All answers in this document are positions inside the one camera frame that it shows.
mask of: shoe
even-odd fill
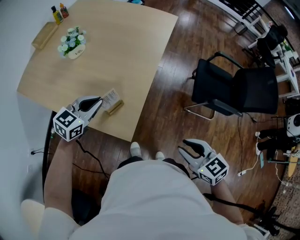
[[[165,156],[162,152],[157,152],[156,155],[155,155],[155,160],[159,160],[159,161],[162,161],[165,159]]]
[[[256,151],[256,155],[259,156],[261,154],[261,152],[258,150],[257,145],[258,145],[258,142],[255,144],[255,151]]]
[[[133,142],[130,145],[130,154],[132,157],[142,157],[141,148],[137,142]]]
[[[258,137],[259,139],[261,139],[261,138],[259,137],[260,133],[261,133],[261,132],[255,132],[255,137]]]

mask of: dark brown floorboard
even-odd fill
[[[237,116],[226,117],[217,113],[214,120],[207,121],[182,110],[183,106],[192,104],[193,80],[187,78],[196,68],[199,58],[207,59],[214,52],[223,51],[246,67],[249,59],[241,51],[242,47],[238,43],[249,43],[249,40],[236,36],[232,31],[234,21],[205,0],[146,0],[146,5],[177,15],[179,18],[157,68],[133,137],[133,141],[141,145],[143,158],[153,159],[156,151],[160,150],[166,157],[174,158],[187,167],[177,151],[177,146],[183,145],[182,140],[186,138],[205,140],[229,163],[230,171],[226,182],[237,202],[256,207],[265,200],[266,205],[270,205],[279,184],[273,164],[266,163],[265,167],[260,169],[258,163],[252,171],[248,171],[242,177],[238,177],[237,173],[241,169],[252,167],[256,161],[255,131],[276,127],[276,121],[254,124],[247,115],[240,119],[243,142],[241,163]],[[213,62],[231,74],[237,71],[233,64],[222,58]],[[281,103],[280,99],[278,114],[284,115]],[[199,107],[198,111],[210,114],[210,110],[203,107]],[[265,114],[253,116],[260,121],[271,117]],[[129,142],[94,129],[90,129],[80,141],[86,150],[101,160],[107,173],[112,173],[130,154]],[[52,141],[52,151],[55,150],[56,144],[57,140]],[[101,171],[98,163],[88,154],[82,153],[79,147],[74,163],[85,169]],[[279,176],[282,175],[282,171],[283,167],[279,165]],[[201,180],[195,180],[195,183],[202,192],[210,190],[209,185]],[[99,188],[103,188],[102,185],[105,185],[102,174],[85,172],[74,166],[74,188],[100,202]],[[251,217],[246,211],[242,214],[246,221]]]

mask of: white flower pot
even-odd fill
[[[85,45],[80,44],[73,50],[69,51],[67,55],[70,59],[76,59],[84,52],[84,50],[85,50]]]

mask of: light fixture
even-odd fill
[[[289,15],[295,20],[294,16],[292,15],[291,11],[285,6],[285,9],[287,10],[287,12],[289,13]]]

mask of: black bottle cap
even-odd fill
[[[56,7],[55,7],[55,6],[51,7],[51,9],[52,9],[52,11],[53,11],[54,13],[56,12]]]

